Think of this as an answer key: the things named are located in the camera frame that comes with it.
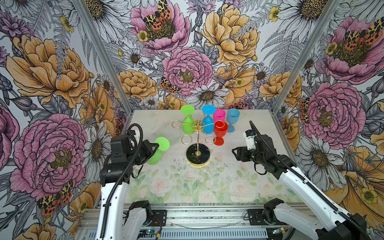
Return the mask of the green wine glass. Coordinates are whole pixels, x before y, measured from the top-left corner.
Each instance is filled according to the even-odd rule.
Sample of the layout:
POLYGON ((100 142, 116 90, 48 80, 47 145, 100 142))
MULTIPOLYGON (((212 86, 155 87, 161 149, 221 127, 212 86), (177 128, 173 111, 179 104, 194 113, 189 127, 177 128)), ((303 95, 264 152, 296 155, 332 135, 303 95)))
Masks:
POLYGON ((158 137, 155 143, 159 144, 159 148, 155 151, 158 154, 158 162, 161 160, 163 152, 169 150, 171 144, 168 139, 164 137, 158 137))
POLYGON ((183 132, 186 135, 190 135, 194 132, 194 129, 192 127, 192 125, 194 123, 194 119, 192 117, 192 114, 195 112, 195 108, 191 105, 185 105, 181 108, 181 112, 183 115, 186 116, 182 122, 183 132))

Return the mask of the red wine glass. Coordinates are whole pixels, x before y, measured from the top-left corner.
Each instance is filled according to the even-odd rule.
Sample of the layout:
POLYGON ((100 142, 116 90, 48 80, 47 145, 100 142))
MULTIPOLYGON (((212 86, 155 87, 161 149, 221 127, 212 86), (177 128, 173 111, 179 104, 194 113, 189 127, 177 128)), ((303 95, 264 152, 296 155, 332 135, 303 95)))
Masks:
POLYGON ((224 121, 216 121, 214 124, 214 133, 216 137, 214 138, 214 144, 216 146, 222 146, 224 144, 223 137, 227 134, 228 124, 224 121))

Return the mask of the light blue wine glass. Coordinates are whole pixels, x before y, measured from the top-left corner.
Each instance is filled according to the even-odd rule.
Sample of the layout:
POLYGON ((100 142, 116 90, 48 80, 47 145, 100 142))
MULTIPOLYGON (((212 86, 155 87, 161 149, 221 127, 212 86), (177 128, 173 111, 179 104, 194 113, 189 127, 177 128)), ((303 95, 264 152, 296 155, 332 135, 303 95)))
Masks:
POLYGON ((227 111, 228 133, 235 131, 234 124, 239 120, 240 111, 237 109, 230 109, 227 111))

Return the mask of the pink wine glass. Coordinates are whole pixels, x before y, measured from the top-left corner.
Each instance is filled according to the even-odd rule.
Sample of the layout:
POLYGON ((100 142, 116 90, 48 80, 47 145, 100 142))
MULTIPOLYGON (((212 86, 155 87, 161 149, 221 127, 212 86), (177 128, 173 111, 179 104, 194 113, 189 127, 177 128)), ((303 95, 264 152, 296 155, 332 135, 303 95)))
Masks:
POLYGON ((226 118, 226 111, 222 109, 216 109, 215 113, 213 114, 214 122, 224 121, 225 118, 226 118))

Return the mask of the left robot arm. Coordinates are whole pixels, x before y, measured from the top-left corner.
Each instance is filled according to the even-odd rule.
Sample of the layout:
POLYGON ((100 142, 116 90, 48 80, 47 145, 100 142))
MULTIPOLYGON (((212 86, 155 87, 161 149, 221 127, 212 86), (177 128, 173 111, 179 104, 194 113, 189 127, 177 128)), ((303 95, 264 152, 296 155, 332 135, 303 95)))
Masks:
POLYGON ((136 240, 141 228, 152 221, 148 201, 134 202, 127 211, 124 206, 134 166, 145 163, 158 147, 143 140, 138 130, 112 139, 111 154, 100 172, 101 207, 96 240, 136 240))

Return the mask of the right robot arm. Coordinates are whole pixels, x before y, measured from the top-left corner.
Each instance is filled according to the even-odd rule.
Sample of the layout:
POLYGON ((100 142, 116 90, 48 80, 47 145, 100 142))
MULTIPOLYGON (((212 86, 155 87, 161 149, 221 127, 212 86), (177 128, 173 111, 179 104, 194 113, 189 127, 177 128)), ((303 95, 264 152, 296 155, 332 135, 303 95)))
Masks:
POLYGON ((264 221, 270 225, 285 223, 312 240, 368 240, 367 222, 351 214, 316 187, 286 155, 277 154, 267 135, 246 136, 247 146, 232 149, 239 162, 253 162, 282 181, 312 211, 308 216, 275 198, 264 204, 264 221))

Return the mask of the gold wine glass rack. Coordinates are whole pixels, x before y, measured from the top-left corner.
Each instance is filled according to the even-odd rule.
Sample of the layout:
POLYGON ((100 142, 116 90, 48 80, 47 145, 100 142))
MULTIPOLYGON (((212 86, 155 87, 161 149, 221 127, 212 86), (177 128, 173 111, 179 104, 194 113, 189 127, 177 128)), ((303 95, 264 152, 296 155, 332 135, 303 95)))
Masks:
MULTIPOLYGON (((175 120, 171 125, 174 129, 181 129, 183 132, 182 122, 183 120, 175 120)), ((204 123, 201 118, 198 118, 197 120, 194 119, 192 127, 194 129, 192 134, 186 135, 183 132, 184 135, 181 137, 181 143, 188 146, 186 150, 188 163, 193 167, 202 168, 210 161, 211 151, 209 145, 214 145, 214 138, 216 136, 213 135, 213 132, 210 135, 207 135, 203 131, 204 123)))

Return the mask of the small green circuit board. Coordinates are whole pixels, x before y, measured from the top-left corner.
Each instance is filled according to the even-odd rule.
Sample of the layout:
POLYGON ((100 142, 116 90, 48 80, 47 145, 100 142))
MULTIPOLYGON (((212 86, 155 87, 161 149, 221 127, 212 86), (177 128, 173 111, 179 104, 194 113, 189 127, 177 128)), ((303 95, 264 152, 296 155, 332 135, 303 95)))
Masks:
POLYGON ((140 239, 140 238, 153 238, 153 237, 157 238, 157 237, 160 236, 160 234, 161 234, 160 231, 156 231, 156 230, 153 230, 153 229, 140 230, 137 239, 140 239))

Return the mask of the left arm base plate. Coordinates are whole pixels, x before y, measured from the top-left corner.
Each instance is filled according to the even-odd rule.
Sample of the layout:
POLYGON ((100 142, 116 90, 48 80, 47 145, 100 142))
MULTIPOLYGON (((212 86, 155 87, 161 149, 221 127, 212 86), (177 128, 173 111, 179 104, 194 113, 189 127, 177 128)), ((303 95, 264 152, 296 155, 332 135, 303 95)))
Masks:
POLYGON ((164 227, 167 224, 167 210, 152 210, 152 218, 144 223, 144 227, 164 227))

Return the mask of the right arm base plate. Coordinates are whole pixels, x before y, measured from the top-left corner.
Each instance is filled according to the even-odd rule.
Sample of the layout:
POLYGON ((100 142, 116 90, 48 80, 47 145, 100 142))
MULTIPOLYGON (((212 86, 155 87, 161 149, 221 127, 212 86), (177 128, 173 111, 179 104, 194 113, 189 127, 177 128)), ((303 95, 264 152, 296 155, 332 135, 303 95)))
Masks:
POLYGON ((266 221, 264 210, 262 209, 248 209, 247 217, 251 226, 269 225, 269 223, 266 221))

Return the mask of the aluminium front rail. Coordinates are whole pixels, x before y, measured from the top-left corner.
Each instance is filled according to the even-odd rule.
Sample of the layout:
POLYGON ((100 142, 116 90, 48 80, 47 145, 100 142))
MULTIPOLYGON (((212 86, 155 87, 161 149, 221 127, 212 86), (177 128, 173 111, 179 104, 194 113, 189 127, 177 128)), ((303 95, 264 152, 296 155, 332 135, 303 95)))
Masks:
MULTIPOLYGON (((288 204, 302 213, 314 217, 303 204, 288 204)), ((159 237, 136 240, 312 240, 285 223, 251 226, 248 209, 264 209, 263 204, 192 204, 153 205, 152 210, 167 210, 164 227, 142 227, 141 230, 160 231, 159 237)))

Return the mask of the left aluminium corner post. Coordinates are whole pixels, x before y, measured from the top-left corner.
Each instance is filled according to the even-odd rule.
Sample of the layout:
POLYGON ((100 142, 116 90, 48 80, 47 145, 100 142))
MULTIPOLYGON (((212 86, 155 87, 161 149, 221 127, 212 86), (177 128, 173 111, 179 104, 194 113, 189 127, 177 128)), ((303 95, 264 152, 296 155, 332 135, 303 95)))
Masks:
POLYGON ((111 62, 111 59, 103 43, 103 40, 100 34, 98 33, 98 28, 93 22, 92 16, 88 10, 88 7, 85 1, 75 1, 74 6, 80 15, 80 19, 83 25, 85 26, 87 33, 89 34, 91 42, 93 43, 95 49, 97 50, 99 57, 103 62, 104 67, 106 68, 106 71, 115 87, 115 90, 117 91, 118 96, 120 97, 120 100, 126 110, 128 117, 132 117, 134 109, 132 108, 127 98, 127 95, 125 93, 125 90, 122 87, 122 84, 118 78, 118 74, 115 71, 114 65, 111 62))

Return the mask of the aluminium corner post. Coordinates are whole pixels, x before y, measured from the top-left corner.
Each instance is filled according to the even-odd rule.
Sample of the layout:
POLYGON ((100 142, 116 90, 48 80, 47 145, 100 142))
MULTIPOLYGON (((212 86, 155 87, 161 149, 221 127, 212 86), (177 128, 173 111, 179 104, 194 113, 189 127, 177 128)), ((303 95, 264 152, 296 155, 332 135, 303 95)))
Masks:
POLYGON ((85 1, 75 1, 74 6, 80 15, 80 19, 83 25, 85 26, 87 33, 89 34, 91 42, 93 43, 95 49, 97 50, 99 57, 103 62, 104 67, 106 68, 106 71, 115 87, 115 90, 117 91, 118 96, 120 97, 120 100, 126 110, 128 117, 132 117, 134 109, 132 108, 127 98, 127 95, 125 93, 125 90, 122 87, 122 84, 118 78, 118 74, 115 71, 114 65, 111 62, 111 59, 103 43, 103 40, 100 34, 98 33, 98 28, 93 22, 92 16, 88 10, 88 7, 85 1))
POLYGON ((279 107, 285 101, 286 97, 288 96, 288 93, 290 92, 291 88, 296 82, 296 79, 298 78, 302 67, 304 66, 306 60, 310 56, 311 50, 313 50, 314 47, 316 46, 316 42, 320 38, 324 30, 328 28, 331 18, 336 12, 340 2, 341 2, 340 0, 334 0, 334 1, 328 1, 328 3, 326 4, 318 23, 315 25, 314 31, 311 34, 309 34, 307 43, 305 44, 303 50, 301 51, 297 62, 295 63, 285 85, 282 88, 282 91, 280 92, 279 96, 277 97, 271 109, 272 114, 276 114, 279 107))

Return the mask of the right aluminium corner post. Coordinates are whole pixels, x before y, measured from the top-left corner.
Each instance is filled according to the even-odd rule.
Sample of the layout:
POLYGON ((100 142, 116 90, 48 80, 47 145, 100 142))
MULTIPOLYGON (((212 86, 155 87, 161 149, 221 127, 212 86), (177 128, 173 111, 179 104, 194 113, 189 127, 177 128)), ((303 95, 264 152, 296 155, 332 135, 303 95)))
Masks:
POLYGON ((298 78, 302 67, 304 66, 306 60, 310 56, 311 50, 313 50, 314 47, 316 46, 316 42, 320 38, 324 30, 328 28, 331 18, 336 12, 340 2, 341 2, 340 0, 334 0, 334 1, 328 1, 328 3, 326 4, 318 23, 315 25, 314 31, 311 34, 309 34, 307 43, 305 44, 303 50, 301 51, 297 62, 295 63, 285 85, 282 88, 282 91, 280 92, 279 96, 277 97, 271 109, 272 114, 276 114, 279 107, 285 101, 286 97, 288 96, 288 93, 290 92, 291 88, 296 82, 296 79, 298 78))

